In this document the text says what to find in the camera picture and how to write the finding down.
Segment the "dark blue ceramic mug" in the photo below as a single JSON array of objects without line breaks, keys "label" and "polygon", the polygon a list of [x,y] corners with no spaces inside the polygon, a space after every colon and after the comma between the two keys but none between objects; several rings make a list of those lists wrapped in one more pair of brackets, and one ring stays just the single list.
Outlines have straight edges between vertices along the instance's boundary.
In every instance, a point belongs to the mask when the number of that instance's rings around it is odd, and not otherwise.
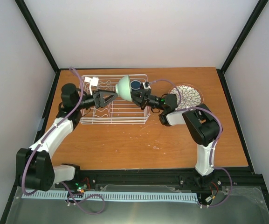
[{"label": "dark blue ceramic mug", "polygon": [[141,89],[141,82],[138,80],[131,81],[131,91],[137,91]]}]

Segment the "pale green ceramic bowl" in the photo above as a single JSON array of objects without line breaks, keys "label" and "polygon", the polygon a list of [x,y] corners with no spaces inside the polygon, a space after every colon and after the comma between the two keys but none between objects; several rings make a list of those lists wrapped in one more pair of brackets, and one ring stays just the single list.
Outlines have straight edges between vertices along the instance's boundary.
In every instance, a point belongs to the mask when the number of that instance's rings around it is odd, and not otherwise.
[{"label": "pale green ceramic bowl", "polygon": [[117,95],[126,101],[131,102],[131,82],[129,75],[123,76],[119,82],[115,85]]}]

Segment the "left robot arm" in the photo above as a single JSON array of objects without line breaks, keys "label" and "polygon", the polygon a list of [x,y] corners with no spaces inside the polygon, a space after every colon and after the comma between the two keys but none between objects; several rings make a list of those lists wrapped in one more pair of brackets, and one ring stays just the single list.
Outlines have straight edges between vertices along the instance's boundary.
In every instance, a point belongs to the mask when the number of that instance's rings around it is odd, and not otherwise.
[{"label": "left robot arm", "polygon": [[71,83],[65,84],[61,91],[62,101],[52,126],[37,142],[29,148],[21,148],[16,155],[16,180],[25,195],[27,189],[48,191],[54,184],[65,181],[72,188],[81,185],[82,176],[76,172],[78,166],[53,166],[52,157],[79,124],[82,109],[105,107],[118,97],[117,90],[96,90],[88,95],[83,88]]}]

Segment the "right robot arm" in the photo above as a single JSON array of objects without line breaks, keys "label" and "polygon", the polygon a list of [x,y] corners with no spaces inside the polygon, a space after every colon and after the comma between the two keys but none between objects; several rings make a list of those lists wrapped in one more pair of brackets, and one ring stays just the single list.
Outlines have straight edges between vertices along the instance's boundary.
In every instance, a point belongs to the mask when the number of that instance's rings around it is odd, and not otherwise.
[{"label": "right robot arm", "polygon": [[222,133],[221,122],[207,108],[205,104],[186,109],[178,108],[175,94],[164,94],[157,97],[151,90],[136,90],[131,93],[132,101],[141,109],[147,106],[161,110],[159,115],[161,124],[165,126],[186,125],[188,131],[197,144],[197,162],[195,165],[194,182],[201,187],[213,178],[215,147]]}]

